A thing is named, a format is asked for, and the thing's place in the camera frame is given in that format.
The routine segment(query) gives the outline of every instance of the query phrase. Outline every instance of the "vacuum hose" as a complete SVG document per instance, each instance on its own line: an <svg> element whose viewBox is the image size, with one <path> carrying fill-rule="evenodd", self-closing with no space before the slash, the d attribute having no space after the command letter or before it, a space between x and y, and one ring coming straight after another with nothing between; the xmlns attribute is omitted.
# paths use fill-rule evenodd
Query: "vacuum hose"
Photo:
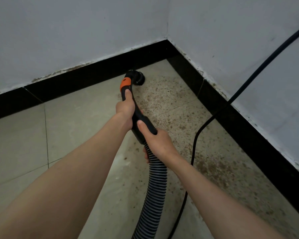
<svg viewBox="0 0 299 239"><path fill-rule="evenodd" d="M122 100L125 100L126 89L129 89L133 96L132 84L142 85L144 84L144 81L145 77L141 72L136 70L128 71L120 86ZM142 114L138 108L134 96L133 100L135 103L135 112L132 117L132 132L136 136L137 140L144 145L149 158L149 184L142 212L138 219L132 239L150 239L155 237L163 211L167 185L167 168L152 153L143 134L138 129L137 121L142 120L152 134L157 134L157 130L154 125L151 123L148 117Z"/></svg>

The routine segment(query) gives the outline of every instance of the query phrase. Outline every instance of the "orange handle part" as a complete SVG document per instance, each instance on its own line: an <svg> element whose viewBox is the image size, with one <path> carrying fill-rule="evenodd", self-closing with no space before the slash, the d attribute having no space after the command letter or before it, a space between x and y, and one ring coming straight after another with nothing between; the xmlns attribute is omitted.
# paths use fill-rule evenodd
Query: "orange handle part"
<svg viewBox="0 0 299 239"><path fill-rule="evenodd" d="M125 77L121 82L120 91L122 90L122 88L124 86L129 86L129 85L131 85L131 83L132 83L131 78Z"/></svg>

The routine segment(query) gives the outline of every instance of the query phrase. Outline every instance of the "left hand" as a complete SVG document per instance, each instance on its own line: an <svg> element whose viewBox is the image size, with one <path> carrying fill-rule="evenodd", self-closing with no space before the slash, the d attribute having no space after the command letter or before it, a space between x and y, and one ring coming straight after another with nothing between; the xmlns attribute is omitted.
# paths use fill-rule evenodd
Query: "left hand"
<svg viewBox="0 0 299 239"><path fill-rule="evenodd" d="M120 101L116 104L116 114L121 114L126 119L129 130L133 126L132 116L135 111L135 104L130 90L125 90L125 101Z"/></svg>

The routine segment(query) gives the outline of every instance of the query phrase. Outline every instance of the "white wall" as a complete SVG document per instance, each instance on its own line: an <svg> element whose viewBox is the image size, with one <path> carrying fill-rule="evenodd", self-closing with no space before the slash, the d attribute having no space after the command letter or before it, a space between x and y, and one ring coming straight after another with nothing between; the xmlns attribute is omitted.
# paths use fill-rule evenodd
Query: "white wall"
<svg viewBox="0 0 299 239"><path fill-rule="evenodd" d="M166 36L169 0L0 0L0 91Z"/></svg>
<svg viewBox="0 0 299 239"><path fill-rule="evenodd" d="M298 29L299 0L171 0L168 19L169 39L229 97ZM234 106L299 169L299 39Z"/></svg>

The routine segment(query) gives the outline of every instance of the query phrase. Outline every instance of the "wet floor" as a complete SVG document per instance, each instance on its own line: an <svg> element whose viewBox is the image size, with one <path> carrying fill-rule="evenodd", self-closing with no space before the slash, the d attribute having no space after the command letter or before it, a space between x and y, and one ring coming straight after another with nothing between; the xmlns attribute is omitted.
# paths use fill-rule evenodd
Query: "wet floor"
<svg viewBox="0 0 299 239"><path fill-rule="evenodd" d="M167 60L139 71L146 81L133 87L136 101L154 125L169 132L177 150L189 161L195 133L211 114ZM0 119L0 211L48 164L51 167L89 139L115 114L123 77ZM80 238L131 238L148 182L142 149L128 132ZM299 238L299 214L217 121L199 136L195 167L283 235ZM167 238L184 194L178 178L168 171L156 238ZM173 238L212 238L190 198Z"/></svg>

